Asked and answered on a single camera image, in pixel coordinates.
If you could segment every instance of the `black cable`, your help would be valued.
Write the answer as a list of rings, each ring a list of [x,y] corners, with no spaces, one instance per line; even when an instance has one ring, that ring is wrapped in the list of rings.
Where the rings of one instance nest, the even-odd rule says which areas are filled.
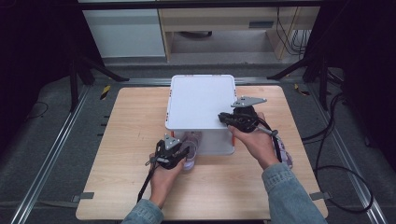
[[[288,49],[288,46],[286,45],[286,42],[288,42],[289,46],[290,46],[290,43],[289,43],[288,40],[286,40],[286,42],[283,41],[283,39],[282,39],[282,37],[280,36],[279,31],[278,31],[278,25],[280,25],[280,26],[282,27],[283,33],[285,34],[285,36],[287,36],[285,30],[283,29],[282,23],[280,23],[280,19],[279,19],[279,7],[276,8],[276,33],[277,33],[277,36],[279,37],[280,41],[282,41],[283,46],[285,47],[285,49],[286,49],[286,51],[288,52],[288,54],[290,54],[290,55],[299,55],[299,54],[295,54],[295,53],[290,53],[290,51],[289,51],[289,49]]]
[[[152,176],[154,175],[154,171],[159,167],[160,165],[157,164],[157,166],[153,166],[149,172],[148,172],[148,176],[146,177],[145,183],[142,186],[142,189],[139,191],[139,194],[137,195],[137,202],[139,203],[139,201],[142,199],[143,194],[145,193],[145,190],[149,184],[150,179],[152,178]]]
[[[47,112],[47,110],[49,110],[49,105],[47,105],[47,104],[44,103],[44,102],[37,101],[37,102],[35,102],[35,105],[36,105],[36,104],[45,105],[45,106],[46,106],[46,109],[45,109],[42,113],[40,113],[39,115],[32,116],[32,117],[27,117],[27,118],[25,119],[25,121],[28,120],[28,119],[36,119],[36,118],[39,118],[39,117],[43,116],[43,115]]]
[[[272,131],[272,130],[271,130],[271,127],[268,125],[268,123],[267,123],[264,119],[261,119],[261,118],[258,118],[258,119],[259,119],[260,124],[262,124],[262,125],[263,125],[266,129],[268,129],[269,131]],[[276,136],[272,136],[272,139],[273,139],[273,143],[274,143],[274,146],[275,146],[276,157],[277,157],[277,159],[278,159],[280,162],[282,162],[282,155],[280,154],[279,142],[277,141]]]
[[[320,142],[320,146],[319,146],[319,150],[318,150],[318,155],[317,155],[317,159],[316,159],[316,162],[315,162],[315,170],[318,169],[319,158],[320,158],[321,151],[322,151],[322,149],[323,149],[323,144],[324,144],[325,137],[326,137],[326,135],[327,135],[327,132],[328,132],[329,129],[330,129],[330,126],[331,126],[332,123],[334,122],[334,110],[335,110],[335,106],[336,106],[336,104],[337,104],[337,102],[338,102],[338,98],[339,98],[342,94],[343,94],[342,92],[338,93],[337,95],[335,95],[335,96],[332,98],[332,101],[330,102],[330,120],[329,120],[328,126],[323,130],[323,131],[324,131],[324,132],[323,132],[323,139],[322,139],[322,141]],[[315,174],[315,178],[318,179],[318,173],[317,173],[317,172],[314,172],[314,174]]]
[[[332,133],[332,130],[334,129],[334,125],[332,126],[332,129],[329,131],[329,132],[327,132],[327,135],[324,137],[324,139],[326,139],[331,133]],[[320,141],[322,141],[323,140],[323,138],[320,138],[320,139],[318,139],[318,140],[315,140],[315,141],[311,141],[311,142],[303,142],[303,145],[309,145],[309,144],[313,144],[313,143],[316,143],[316,142],[320,142]]]
[[[291,40],[292,50],[295,52],[298,52],[300,54],[304,53],[305,48],[306,48],[306,44],[304,45],[305,32],[306,32],[306,30],[303,30],[303,35],[302,35],[302,39],[301,39],[300,43],[299,43],[299,39],[298,39],[298,34],[299,34],[298,30],[294,31],[293,38]]]
[[[335,110],[335,106],[336,106],[336,104],[337,104],[337,102],[338,102],[338,100],[339,100],[339,97],[342,96],[342,95],[343,95],[343,93],[341,92],[341,93],[338,93],[337,95],[335,95],[335,96],[332,98],[331,105],[330,105],[331,114],[330,114],[329,124],[334,124],[334,110]],[[318,150],[317,159],[316,159],[316,162],[315,162],[314,174],[315,174],[316,180],[318,181],[319,189],[320,189],[320,191],[323,191],[323,190],[322,190],[322,187],[321,187],[321,185],[320,185],[320,183],[319,183],[319,180],[318,180],[318,171],[319,171],[319,170],[323,170],[323,169],[339,169],[339,170],[343,170],[343,171],[352,173],[352,174],[353,174],[354,176],[356,176],[356,177],[366,186],[366,188],[369,190],[369,194],[370,194],[370,202],[369,202],[369,204],[368,204],[366,207],[364,207],[363,209],[361,209],[361,210],[353,210],[353,209],[345,208],[345,207],[343,207],[342,205],[336,203],[335,201],[333,201],[333,200],[331,200],[331,199],[329,199],[328,201],[329,201],[330,203],[332,203],[334,206],[336,206],[336,207],[340,208],[341,210],[346,211],[346,212],[348,212],[348,213],[352,213],[352,214],[361,214],[361,213],[365,213],[365,212],[367,212],[367,211],[372,207],[373,202],[374,202],[374,194],[373,194],[372,190],[369,188],[367,182],[366,182],[360,175],[358,175],[356,172],[354,172],[354,171],[352,171],[352,170],[350,170],[350,169],[347,169],[346,167],[336,166],[336,165],[326,165],[326,166],[320,166],[320,167],[318,166],[318,162],[319,162],[319,158],[320,158],[320,155],[321,155],[321,151],[322,151],[322,149],[323,149],[324,140],[325,140],[325,138],[327,137],[328,131],[329,131],[328,128],[324,129],[323,138],[321,139],[320,147],[319,147],[319,150]]]
[[[372,207],[373,202],[374,202],[374,194],[373,194],[373,191],[370,189],[370,187],[369,187],[369,185],[367,184],[367,182],[366,182],[360,175],[358,175],[356,172],[354,172],[354,171],[352,171],[352,170],[347,169],[346,167],[343,167],[343,166],[336,166],[336,165],[320,166],[320,167],[318,167],[317,170],[315,170],[315,172],[317,172],[317,171],[319,171],[319,170],[324,170],[324,169],[338,169],[338,170],[342,170],[342,171],[346,171],[346,172],[352,173],[354,176],[356,176],[356,177],[364,184],[364,186],[366,186],[366,188],[369,190],[369,194],[370,194],[370,202],[369,202],[369,204],[367,204],[367,206],[364,207],[364,208],[361,209],[361,210],[353,210],[353,209],[345,208],[345,207],[343,207],[342,205],[340,205],[340,204],[336,203],[335,201],[333,201],[332,199],[328,199],[327,201],[329,201],[330,203],[332,203],[332,204],[333,204],[334,206],[336,206],[337,208],[339,208],[339,209],[341,209],[341,210],[344,210],[344,211],[346,211],[346,212],[348,212],[348,213],[353,213],[353,214],[365,213],[365,212],[367,212],[367,211]],[[319,184],[319,181],[318,181],[318,186],[319,186],[320,191],[322,191],[321,186],[320,186],[320,184]]]
[[[306,33],[307,33],[307,31],[304,30],[304,31],[303,31],[303,38],[302,38],[301,44],[300,44],[300,55],[302,55],[302,54],[305,53],[305,48],[306,48],[306,46],[308,45],[308,44],[307,44],[307,39],[308,39],[308,37],[307,37]],[[302,48],[302,46],[303,46],[303,43],[304,43],[304,51],[301,52],[301,48]]]
[[[301,38],[301,43],[300,43],[300,54],[299,54],[299,56],[298,56],[298,59],[299,59],[299,60],[301,60],[301,54],[302,54],[301,48],[302,48],[302,46],[303,46],[303,42],[304,42],[304,32],[303,32],[303,37]]]
[[[323,130],[319,131],[318,133],[314,133],[314,134],[312,134],[310,136],[302,137],[301,140],[302,141],[307,141],[307,140],[319,137],[319,136],[323,135],[325,132],[327,132],[330,129],[331,126],[332,126],[332,123],[329,122],[328,125]]]

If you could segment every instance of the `human hand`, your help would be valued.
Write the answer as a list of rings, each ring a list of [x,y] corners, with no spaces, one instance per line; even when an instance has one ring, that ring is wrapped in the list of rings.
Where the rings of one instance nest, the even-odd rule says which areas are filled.
[[[262,112],[258,112],[257,115],[259,118],[264,119],[264,114]],[[228,126],[228,130],[230,130],[233,136],[241,140],[253,158],[259,162],[263,170],[279,162],[276,158],[273,141],[269,134],[258,129],[252,133],[243,133],[231,125]]]
[[[186,159],[181,160],[177,166],[171,170],[161,167],[158,163],[155,164],[155,167],[159,167],[156,168],[150,180],[151,196],[149,200],[155,203],[160,209],[163,208],[166,197],[171,191],[178,174],[183,169],[185,161]]]

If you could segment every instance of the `denim sleeve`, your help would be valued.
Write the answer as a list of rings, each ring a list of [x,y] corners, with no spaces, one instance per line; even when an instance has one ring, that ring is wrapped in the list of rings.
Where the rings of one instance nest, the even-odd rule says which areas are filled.
[[[272,223],[327,223],[294,173],[283,163],[262,173]]]
[[[142,199],[122,221],[122,224],[160,224],[163,221],[161,209],[149,200]]]

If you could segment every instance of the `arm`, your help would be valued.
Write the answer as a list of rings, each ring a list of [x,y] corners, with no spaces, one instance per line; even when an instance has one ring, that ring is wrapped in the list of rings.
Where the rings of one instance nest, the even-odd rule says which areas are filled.
[[[159,166],[151,178],[151,196],[142,199],[122,221],[123,224],[160,224],[163,221],[161,209],[171,191],[178,174],[183,169],[185,160],[181,160],[172,170]]]
[[[327,223],[294,173],[283,163],[262,173],[274,223]]]
[[[263,113],[258,113],[258,116],[264,119]],[[263,169],[262,180],[274,223],[326,223],[293,172],[277,160],[272,138],[268,134],[260,130],[242,133],[233,126],[228,128],[245,144]]]

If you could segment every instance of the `wooden table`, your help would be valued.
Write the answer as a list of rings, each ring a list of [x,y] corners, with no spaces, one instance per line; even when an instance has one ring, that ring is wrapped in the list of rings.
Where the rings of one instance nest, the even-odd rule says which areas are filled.
[[[237,95],[265,97],[255,105],[262,111],[294,160],[292,171],[308,193],[318,184],[282,89],[278,86],[236,87]],[[114,105],[81,200],[77,218],[124,219],[134,207],[149,168],[145,163],[157,142],[169,133],[164,127],[169,87],[124,88]],[[231,156],[199,156],[189,172],[182,173],[163,212],[166,220],[270,219],[262,169],[245,146],[235,142]],[[149,197],[150,187],[143,198]],[[323,200],[315,201],[323,216]]]

